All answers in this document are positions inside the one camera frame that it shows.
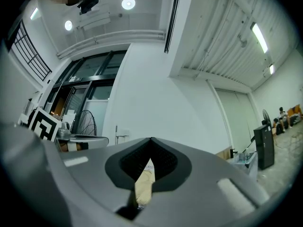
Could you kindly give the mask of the black ceiling track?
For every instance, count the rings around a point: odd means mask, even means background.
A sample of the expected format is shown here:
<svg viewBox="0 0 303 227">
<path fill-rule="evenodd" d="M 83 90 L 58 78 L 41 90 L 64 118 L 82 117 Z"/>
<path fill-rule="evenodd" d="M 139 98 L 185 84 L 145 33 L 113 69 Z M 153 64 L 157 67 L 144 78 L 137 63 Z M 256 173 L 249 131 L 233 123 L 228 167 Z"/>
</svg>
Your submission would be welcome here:
<svg viewBox="0 0 303 227">
<path fill-rule="evenodd" d="M 172 6 L 171 16 L 170 16 L 170 20 L 169 20 L 169 27 L 167 30 L 166 42 L 165 42 L 165 47 L 164 47 L 165 53 L 169 52 L 171 39 L 172 39 L 172 35 L 173 35 L 173 30 L 174 30 L 174 26 L 175 26 L 175 20 L 176 20 L 176 16 L 177 16 L 178 4 L 179 4 L 179 0 L 173 0 L 173 6 Z"/>
</svg>

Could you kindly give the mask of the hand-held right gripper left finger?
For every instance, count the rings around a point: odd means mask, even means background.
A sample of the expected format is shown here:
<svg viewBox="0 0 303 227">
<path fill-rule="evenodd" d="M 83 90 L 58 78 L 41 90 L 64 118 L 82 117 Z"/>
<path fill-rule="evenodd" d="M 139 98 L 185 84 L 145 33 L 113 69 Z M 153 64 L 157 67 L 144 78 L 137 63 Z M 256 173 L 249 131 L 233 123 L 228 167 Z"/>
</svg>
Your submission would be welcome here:
<svg viewBox="0 0 303 227">
<path fill-rule="evenodd" d="M 56 145 L 0 123 L 0 227 L 146 227 L 99 204 L 73 179 Z"/>
</svg>

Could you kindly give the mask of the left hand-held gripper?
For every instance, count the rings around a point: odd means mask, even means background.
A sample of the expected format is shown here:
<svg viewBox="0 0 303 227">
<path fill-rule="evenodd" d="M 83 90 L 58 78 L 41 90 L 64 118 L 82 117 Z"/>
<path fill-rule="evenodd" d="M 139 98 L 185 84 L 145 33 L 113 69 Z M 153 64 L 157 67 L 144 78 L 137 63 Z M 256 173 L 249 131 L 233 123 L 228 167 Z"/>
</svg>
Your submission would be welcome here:
<svg viewBox="0 0 303 227">
<path fill-rule="evenodd" d="M 40 139 L 54 142 L 56 138 L 69 140 L 77 144 L 87 145 L 88 148 L 104 148 L 109 144 L 107 137 L 98 136 L 71 136 L 67 123 L 62 122 L 38 107 L 29 121 L 29 129 Z"/>
</svg>

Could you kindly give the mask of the white ceiling air vent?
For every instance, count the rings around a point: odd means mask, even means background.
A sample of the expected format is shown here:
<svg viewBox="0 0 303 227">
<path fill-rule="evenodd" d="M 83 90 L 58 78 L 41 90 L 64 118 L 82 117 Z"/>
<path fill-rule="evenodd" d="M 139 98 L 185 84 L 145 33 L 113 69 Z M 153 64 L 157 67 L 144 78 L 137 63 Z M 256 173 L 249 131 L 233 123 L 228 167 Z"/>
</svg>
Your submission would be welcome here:
<svg viewBox="0 0 303 227">
<path fill-rule="evenodd" d="M 86 18 L 81 18 L 79 22 L 79 28 L 83 28 L 84 31 L 102 26 L 111 22 L 110 13 L 95 14 Z"/>
</svg>

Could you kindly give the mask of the black window grille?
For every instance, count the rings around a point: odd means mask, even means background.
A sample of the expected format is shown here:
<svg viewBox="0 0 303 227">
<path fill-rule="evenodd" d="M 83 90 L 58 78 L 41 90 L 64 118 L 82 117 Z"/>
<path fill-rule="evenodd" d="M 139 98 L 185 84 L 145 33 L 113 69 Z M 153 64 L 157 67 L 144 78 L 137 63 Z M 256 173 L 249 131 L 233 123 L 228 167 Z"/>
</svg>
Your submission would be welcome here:
<svg viewBox="0 0 303 227">
<path fill-rule="evenodd" d="M 14 45 L 26 65 L 40 80 L 44 81 L 52 70 L 48 67 L 34 47 L 23 20 L 19 22 L 17 30 L 15 31 Z"/>
</svg>

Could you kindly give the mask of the black-framed glass doors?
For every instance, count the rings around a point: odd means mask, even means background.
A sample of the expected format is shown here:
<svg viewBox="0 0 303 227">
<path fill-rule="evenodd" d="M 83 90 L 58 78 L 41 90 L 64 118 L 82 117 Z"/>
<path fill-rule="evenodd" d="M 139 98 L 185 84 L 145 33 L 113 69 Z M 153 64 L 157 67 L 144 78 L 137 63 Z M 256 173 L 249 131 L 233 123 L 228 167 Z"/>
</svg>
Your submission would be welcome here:
<svg viewBox="0 0 303 227">
<path fill-rule="evenodd" d="M 108 100 L 125 55 L 126 50 L 109 51 L 71 61 L 54 80 L 43 109 L 62 120 L 82 112 L 87 100 Z"/>
</svg>

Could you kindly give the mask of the tall black cabinet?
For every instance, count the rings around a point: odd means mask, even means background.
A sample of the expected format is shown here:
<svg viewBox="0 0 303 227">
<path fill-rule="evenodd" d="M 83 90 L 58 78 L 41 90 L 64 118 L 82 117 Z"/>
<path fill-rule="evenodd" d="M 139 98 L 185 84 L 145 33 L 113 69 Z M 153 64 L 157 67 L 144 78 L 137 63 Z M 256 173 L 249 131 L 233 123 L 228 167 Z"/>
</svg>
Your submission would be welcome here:
<svg viewBox="0 0 303 227">
<path fill-rule="evenodd" d="M 262 125 L 254 130 L 256 150 L 258 153 L 258 168 L 267 169 L 275 162 L 275 149 L 271 127 Z"/>
</svg>

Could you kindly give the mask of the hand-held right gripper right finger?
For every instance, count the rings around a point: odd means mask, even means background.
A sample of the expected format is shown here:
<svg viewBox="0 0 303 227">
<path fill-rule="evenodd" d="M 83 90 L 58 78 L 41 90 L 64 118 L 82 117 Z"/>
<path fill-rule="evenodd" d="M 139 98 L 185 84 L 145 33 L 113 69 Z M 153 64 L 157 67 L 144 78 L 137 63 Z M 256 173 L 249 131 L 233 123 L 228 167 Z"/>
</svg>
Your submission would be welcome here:
<svg viewBox="0 0 303 227">
<path fill-rule="evenodd" d="M 156 181 L 134 222 L 145 227 L 222 227 L 250 217 L 268 199 L 262 187 L 220 157 L 151 138 Z"/>
</svg>

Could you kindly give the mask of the beige cloth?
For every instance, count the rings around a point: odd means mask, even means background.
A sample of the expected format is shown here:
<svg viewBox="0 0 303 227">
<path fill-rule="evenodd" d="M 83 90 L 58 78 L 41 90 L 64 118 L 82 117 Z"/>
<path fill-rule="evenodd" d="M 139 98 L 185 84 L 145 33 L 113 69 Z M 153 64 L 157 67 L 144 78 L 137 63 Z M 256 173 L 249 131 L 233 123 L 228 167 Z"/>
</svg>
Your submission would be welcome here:
<svg viewBox="0 0 303 227">
<path fill-rule="evenodd" d="M 139 208 L 144 208 L 152 198 L 152 185 L 155 182 L 155 169 L 151 159 L 135 182 L 135 198 Z"/>
</svg>

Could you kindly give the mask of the black standing fan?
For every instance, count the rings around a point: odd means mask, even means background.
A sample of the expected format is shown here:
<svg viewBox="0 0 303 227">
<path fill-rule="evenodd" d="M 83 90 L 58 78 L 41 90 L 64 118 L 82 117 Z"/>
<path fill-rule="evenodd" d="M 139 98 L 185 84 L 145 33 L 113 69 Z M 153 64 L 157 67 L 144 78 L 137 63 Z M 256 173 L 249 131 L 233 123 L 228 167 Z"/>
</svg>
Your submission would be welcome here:
<svg viewBox="0 0 303 227">
<path fill-rule="evenodd" d="M 263 115 L 262 125 L 267 125 L 272 127 L 270 117 L 265 109 L 262 110 L 262 115 Z"/>
</svg>

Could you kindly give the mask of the plastic-wrapped box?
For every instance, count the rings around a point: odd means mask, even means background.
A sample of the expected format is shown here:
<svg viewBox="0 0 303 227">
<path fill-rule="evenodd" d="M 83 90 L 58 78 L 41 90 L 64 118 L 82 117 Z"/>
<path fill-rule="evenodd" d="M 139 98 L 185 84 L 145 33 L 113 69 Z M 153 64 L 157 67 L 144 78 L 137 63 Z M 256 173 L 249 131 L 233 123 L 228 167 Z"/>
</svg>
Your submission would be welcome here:
<svg viewBox="0 0 303 227">
<path fill-rule="evenodd" d="M 234 160 L 235 167 L 247 174 L 251 179 L 257 181 L 258 175 L 258 154 L 257 152 L 250 153 L 249 163 L 245 164 L 245 153 L 238 154 L 239 158 Z"/>
</svg>

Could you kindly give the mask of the brown cardboard sheet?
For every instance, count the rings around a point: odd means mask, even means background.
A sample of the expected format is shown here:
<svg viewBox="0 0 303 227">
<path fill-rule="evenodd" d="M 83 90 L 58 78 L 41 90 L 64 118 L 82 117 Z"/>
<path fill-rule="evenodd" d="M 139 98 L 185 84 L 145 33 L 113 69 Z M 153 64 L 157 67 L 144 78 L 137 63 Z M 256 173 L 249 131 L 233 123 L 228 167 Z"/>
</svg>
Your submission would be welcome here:
<svg viewBox="0 0 303 227">
<path fill-rule="evenodd" d="M 228 148 L 218 152 L 217 154 L 215 154 L 216 156 L 224 159 L 224 160 L 227 160 L 227 159 L 230 159 L 231 158 L 231 152 L 232 152 L 233 148 L 232 146 L 229 146 Z"/>
</svg>

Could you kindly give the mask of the yellow sofa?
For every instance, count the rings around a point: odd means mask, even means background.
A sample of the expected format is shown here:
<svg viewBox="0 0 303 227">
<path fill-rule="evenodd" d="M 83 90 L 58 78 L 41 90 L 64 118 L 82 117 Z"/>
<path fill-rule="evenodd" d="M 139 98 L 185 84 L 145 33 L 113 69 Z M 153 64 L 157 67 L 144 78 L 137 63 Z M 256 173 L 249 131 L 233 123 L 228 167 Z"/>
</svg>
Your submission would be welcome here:
<svg viewBox="0 0 303 227">
<path fill-rule="evenodd" d="M 295 107 L 290 108 L 288 111 L 286 111 L 286 113 L 290 117 L 290 122 L 291 122 L 292 127 L 295 124 L 299 123 L 301 120 L 303 120 L 303 115 L 302 115 L 300 105 L 296 105 Z M 280 114 L 278 115 L 278 117 L 274 118 L 274 120 L 273 120 L 273 127 L 276 130 L 276 135 L 279 135 L 281 133 L 285 133 L 286 130 L 290 129 L 290 128 L 287 127 L 287 123 L 286 123 L 285 124 L 285 131 L 283 131 L 282 125 L 279 122 L 279 116 L 280 116 Z"/>
</svg>

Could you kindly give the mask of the white ceiling pipes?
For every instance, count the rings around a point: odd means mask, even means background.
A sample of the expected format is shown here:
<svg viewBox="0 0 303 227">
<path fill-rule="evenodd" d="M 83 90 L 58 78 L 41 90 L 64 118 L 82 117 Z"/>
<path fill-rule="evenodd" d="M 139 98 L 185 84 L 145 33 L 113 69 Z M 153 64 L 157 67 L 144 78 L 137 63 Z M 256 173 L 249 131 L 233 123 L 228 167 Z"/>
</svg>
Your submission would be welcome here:
<svg viewBox="0 0 303 227">
<path fill-rule="evenodd" d="M 166 33 L 161 30 L 125 30 L 107 33 L 103 35 L 96 35 L 89 39 L 80 41 L 67 49 L 57 53 L 59 59 L 65 58 L 72 54 L 75 54 L 77 51 L 80 51 L 85 48 L 89 48 L 95 45 L 115 45 L 120 42 L 131 43 L 135 40 L 156 40 L 164 41 Z"/>
</svg>

